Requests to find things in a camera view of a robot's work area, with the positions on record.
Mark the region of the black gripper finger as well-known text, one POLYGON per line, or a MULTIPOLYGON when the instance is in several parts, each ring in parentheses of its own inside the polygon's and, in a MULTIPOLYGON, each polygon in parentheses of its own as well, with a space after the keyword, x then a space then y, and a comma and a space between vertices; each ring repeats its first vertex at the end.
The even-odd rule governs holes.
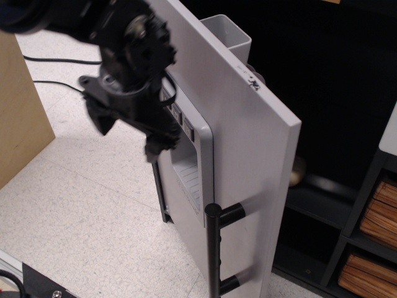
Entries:
POLYGON ((148 135, 146 137, 145 155, 148 163, 155 163, 164 150, 175 149, 176 139, 161 135, 148 135))
POLYGON ((94 96, 83 93, 86 100, 86 108, 96 129, 102 134, 107 135, 115 122, 120 118, 120 114, 109 105, 105 96, 94 96))

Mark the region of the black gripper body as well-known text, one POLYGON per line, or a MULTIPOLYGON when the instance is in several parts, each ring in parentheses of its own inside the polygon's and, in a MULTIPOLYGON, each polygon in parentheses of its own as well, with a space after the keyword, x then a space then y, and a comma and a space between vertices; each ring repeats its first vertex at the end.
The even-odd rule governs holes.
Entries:
POLYGON ((162 79, 148 81, 141 88, 123 91, 111 76, 81 76, 79 84, 83 93, 103 95, 119 114, 119 120, 148 135, 161 135, 180 140, 181 128, 168 111, 176 95, 162 98, 162 79))

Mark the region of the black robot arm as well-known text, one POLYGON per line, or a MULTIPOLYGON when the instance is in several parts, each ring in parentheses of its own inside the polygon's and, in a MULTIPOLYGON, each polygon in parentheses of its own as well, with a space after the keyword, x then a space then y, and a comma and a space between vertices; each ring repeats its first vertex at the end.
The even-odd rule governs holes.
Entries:
POLYGON ((181 128, 166 110, 175 99, 161 97, 176 49, 166 22, 148 2, 2 1, 1 30, 49 30, 97 45, 102 58, 98 77, 79 79, 97 130, 107 134, 121 120, 145 133, 150 163, 179 143, 181 128))

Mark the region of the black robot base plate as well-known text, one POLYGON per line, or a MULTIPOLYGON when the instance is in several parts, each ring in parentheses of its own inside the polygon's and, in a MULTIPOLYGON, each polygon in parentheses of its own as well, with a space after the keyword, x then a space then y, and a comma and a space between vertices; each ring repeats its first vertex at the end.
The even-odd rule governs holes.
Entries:
POLYGON ((1 289, 1 297, 78 297, 25 263, 22 263, 21 278, 5 269, 1 269, 1 277, 16 287, 15 291, 1 289))

